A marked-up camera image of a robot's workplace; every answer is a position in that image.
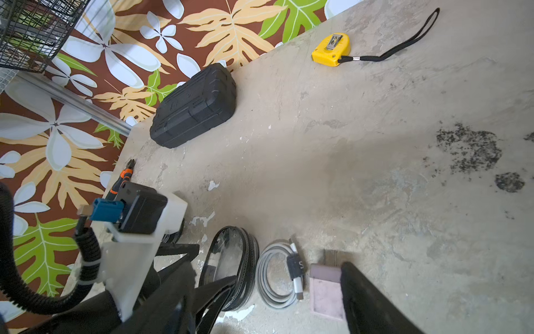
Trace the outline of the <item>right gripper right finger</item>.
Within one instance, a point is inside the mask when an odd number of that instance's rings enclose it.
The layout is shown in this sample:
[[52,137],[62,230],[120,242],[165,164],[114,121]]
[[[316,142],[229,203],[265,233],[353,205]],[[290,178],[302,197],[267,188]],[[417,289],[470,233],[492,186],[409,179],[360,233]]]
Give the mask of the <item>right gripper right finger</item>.
[[341,266],[343,307],[351,333],[420,333],[353,263]]

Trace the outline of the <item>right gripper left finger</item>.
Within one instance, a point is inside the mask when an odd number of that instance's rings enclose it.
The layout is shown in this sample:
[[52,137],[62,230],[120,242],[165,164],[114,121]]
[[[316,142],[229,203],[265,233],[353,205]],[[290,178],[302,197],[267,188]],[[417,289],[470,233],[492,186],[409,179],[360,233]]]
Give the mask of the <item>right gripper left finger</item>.
[[236,276],[222,278],[195,289],[193,313],[196,333],[210,333],[235,287]]

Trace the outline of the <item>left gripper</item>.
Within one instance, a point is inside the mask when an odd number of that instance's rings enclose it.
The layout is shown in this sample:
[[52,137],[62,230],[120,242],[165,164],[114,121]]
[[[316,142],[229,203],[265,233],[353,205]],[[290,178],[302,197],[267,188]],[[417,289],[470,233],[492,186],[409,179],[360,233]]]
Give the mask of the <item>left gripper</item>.
[[195,271],[191,265],[198,244],[163,244],[156,256],[180,256],[166,268],[150,274],[142,285],[145,301],[114,333],[190,333],[194,327],[191,304]]

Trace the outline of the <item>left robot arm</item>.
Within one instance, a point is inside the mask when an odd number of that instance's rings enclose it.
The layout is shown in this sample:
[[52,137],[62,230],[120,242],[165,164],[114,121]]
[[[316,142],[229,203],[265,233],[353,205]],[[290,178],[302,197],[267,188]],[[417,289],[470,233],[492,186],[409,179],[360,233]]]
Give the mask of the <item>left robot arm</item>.
[[1,291],[28,313],[82,308],[101,283],[106,315],[124,323],[179,268],[175,262],[157,271],[155,258],[187,262],[200,250],[180,242],[186,202],[133,182],[81,207],[76,220],[38,224],[21,234],[15,232],[15,201],[1,190]]

